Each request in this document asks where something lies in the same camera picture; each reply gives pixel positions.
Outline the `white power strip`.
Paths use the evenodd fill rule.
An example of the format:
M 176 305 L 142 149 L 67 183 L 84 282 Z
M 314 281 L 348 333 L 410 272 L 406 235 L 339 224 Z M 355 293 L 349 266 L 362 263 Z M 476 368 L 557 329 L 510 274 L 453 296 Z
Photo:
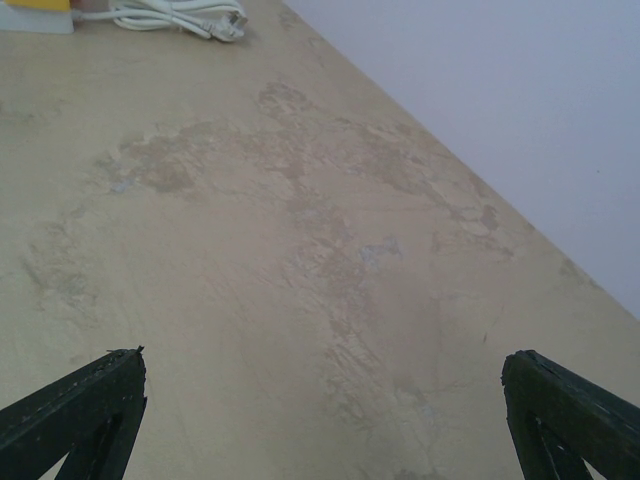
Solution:
M 72 34 L 70 12 L 30 9 L 1 3 L 0 29 L 2 31 L 39 34 Z

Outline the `yellow cube socket adapter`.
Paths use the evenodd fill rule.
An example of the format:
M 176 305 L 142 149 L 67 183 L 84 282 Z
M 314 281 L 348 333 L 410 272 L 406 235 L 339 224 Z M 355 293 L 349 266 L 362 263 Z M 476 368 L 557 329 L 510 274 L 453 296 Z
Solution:
M 3 0 L 12 7 L 35 10 L 68 12 L 71 10 L 71 0 Z

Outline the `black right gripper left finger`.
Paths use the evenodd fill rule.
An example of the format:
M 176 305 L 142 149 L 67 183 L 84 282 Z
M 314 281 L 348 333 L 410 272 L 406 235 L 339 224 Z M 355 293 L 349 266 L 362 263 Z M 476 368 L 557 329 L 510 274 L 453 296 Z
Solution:
M 124 477 L 144 416 L 141 346 L 101 358 L 1 410 L 1 477 Z

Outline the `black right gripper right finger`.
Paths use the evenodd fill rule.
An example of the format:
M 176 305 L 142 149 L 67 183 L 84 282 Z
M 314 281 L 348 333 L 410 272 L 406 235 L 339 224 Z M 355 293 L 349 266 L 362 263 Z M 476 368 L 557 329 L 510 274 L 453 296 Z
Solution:
M 507 423 L 526 479 L 639 477 L 639 408 L 534 350 L 506 357 Z

